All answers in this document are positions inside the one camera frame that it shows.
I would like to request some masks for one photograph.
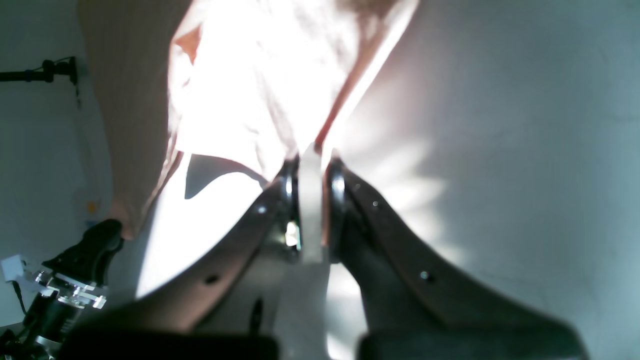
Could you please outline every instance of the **cable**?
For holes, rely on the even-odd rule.
[[[59,63],[59,62],[61,62],[61,61],[63,61],[63,60],[67,60],[67,59],[71,59],[71,58],[73,58],[73,56],[67,56],[66,58],[57,59],[57,60],[56,60],[56,61],[54,61],[53,63]],[[39,67],[39,68],[37,68],[37,69],[30,70],[30,71],[36,71],[36,70],[40,70],[40,69],[42,69],[42,67]]]
[[[27,315],[27,310],[24,308],[24,301],[22,301],[22,291],[20,290],[20,284],[17,281],[12,281],[13,290],[15,294],[18,295],[18,300],[20,301],[20,307],[22,308],[22,313]]]

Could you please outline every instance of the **cloth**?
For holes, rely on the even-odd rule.
[[[81,0],[111,151],[109,215],[135,237],[180,152],[272,179],[380,68],[373,60],[386,58],[417,4]]]

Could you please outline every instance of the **white wall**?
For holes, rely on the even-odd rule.
[[[0,258],[40,263],[81,239],[86,201],[108,203],[108,150],[76,1],[1,1],[0,18],[0,71],[66,56],[80,67],[81,110],[68,77],[0,83]],[[12,287],[0,284],[0,326],[21,320]]]

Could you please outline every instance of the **wrinkled fabric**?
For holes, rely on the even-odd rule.
[[[272,179],[331,124],[380,49],[388,55],[385,40],[397,41],[391,30],[417,3],[81,0],[111,151],[110,215],[134,237],[180,152]]]

